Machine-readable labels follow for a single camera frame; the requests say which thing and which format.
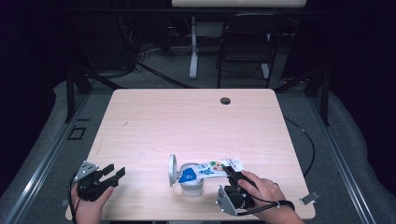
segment chair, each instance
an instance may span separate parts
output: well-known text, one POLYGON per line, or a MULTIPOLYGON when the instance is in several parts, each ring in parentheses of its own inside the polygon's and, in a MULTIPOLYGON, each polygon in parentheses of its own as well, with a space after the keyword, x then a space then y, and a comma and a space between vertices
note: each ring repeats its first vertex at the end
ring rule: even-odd
POLYGON ((221 82, 221 69, 226 63, 269 64, 269 74, 265 88, 268 88, 274 68, 277 45, 280 37, 288 29, 288 19, 278 14, 238 13, 223 23, 221 43, 216 67, 219 69, 218 88, 221 82))

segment plastic packet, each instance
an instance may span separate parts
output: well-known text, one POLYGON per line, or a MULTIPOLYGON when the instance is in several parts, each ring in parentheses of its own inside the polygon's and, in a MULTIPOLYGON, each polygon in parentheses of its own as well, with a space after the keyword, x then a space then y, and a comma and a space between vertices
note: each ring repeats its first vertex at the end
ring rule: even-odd
POLYGON ((242 163, 234 159, 210 161, 194 165, 183 170, 178 182, 184 183, 202 178, 227 176, 223 170, 224 166, 232 166, 236 172, 242 171, 244 169, 242 163))

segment wooden tabletop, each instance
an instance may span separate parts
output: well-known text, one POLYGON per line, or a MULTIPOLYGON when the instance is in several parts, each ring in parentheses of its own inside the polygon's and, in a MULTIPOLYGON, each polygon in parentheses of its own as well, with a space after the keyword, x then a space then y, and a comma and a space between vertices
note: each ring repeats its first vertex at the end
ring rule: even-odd
POLYGON ((245 169, 276 182, 301 218, 312 218, 303 174, 271 90, 114 91, 88 162, 100 169, 114 163, 126 175, 106 203, 107 220, 238 220, 215 204, 227 178, 205 179, 204 194, 183 196, 169 186, 169 155, 178 168, 188 162, 237 159, 245 169), (224 105, 221 98, 228 98, 224 105))
POLYGON ((173 7, 304 7, 306 0, 172 0, 173 7))

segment human hand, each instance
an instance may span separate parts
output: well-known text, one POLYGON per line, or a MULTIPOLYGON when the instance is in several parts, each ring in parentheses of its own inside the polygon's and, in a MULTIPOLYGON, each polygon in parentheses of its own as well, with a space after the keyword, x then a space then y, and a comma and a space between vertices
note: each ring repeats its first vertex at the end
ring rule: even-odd
MULTIPOLYGON (((257 188, 252 186, 246 180, 243 179, 238 180, 239 186, 245 189, 250 195, 258 199, 271 201, 271 202, 286 200, 282 190, 273 181, 264 178, 259 178, 253 173, 247 171, 242 171, 242 174, 256 184, 257 188)), ((254 197, 253 200, 256 205, 254 208, 251 209, 260 208, 270 204, 267 202, 259 201, 254 197)), ((279 208, 276 207, 270 208, 267 210, 263 210, 259 213, 254 213, 253 215, 271 224, 303 223, 303 221, 298 217, 298 215, 288 206, 281 206, 279 208)))
POLYGON ((108 187, 105 192, 95 201, 86 202, 78 197, 77 184, 72 188, 72 201, 76 212, 78 224, 98 224, 102 217, 103 206, 110 198, 114 188, 108 187))

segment person's left hand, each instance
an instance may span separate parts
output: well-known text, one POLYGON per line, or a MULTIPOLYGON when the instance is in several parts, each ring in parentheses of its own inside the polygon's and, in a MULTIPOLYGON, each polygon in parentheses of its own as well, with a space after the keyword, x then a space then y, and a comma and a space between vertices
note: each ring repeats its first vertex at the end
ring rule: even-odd
POLYGON ((102 217, 103 206, 110 198, 114 188, 108 187, 105 192, 95 201, 86 202, 78 197, 77 184, 72 188, 72 201, 76 211, 78 224, 98 224, 102 217))

